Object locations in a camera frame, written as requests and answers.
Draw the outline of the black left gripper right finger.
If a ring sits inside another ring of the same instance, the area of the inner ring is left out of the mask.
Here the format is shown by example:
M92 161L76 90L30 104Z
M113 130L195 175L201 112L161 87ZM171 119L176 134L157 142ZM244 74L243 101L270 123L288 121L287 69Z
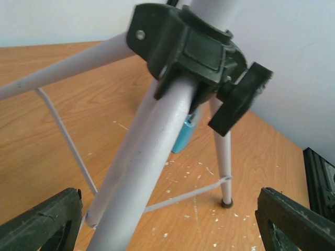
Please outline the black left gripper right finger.
M334 250L334 223L273 188L262 188L255 217L265 250Z

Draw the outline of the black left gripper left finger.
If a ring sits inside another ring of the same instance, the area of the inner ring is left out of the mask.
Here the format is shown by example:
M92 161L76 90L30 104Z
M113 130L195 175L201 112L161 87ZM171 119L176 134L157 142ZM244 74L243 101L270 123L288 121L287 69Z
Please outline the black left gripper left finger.
M1 250L73 250L82 221L82 195L66 188L1 225Z

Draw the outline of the blue metronome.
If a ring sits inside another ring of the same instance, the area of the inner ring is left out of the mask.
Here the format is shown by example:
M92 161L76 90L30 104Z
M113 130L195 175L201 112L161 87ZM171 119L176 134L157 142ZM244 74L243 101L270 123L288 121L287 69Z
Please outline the blue metronome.
M172 148L172 153L179 153L186 148L198 126L201 116L202 111L200 109L196 109L192 114L187 115Z

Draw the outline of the white music stand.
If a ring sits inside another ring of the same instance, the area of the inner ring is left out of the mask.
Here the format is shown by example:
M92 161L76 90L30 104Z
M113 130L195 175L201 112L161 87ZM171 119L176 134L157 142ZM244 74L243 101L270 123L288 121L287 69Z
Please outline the white music stand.
M125 250L143 213L195 195L194 192L148 206L164 164L186 116L208 101L214 107L223 186L230 179L230 129L248 111L272 72L253 63L231 41L228 26L242 1L139 4L128 31L1 88L1 99L31 90L61 120L42 87L134 54L147 63L154 80L143 99L101 187L82 173L95 194L86 223L95 229L88 250Z

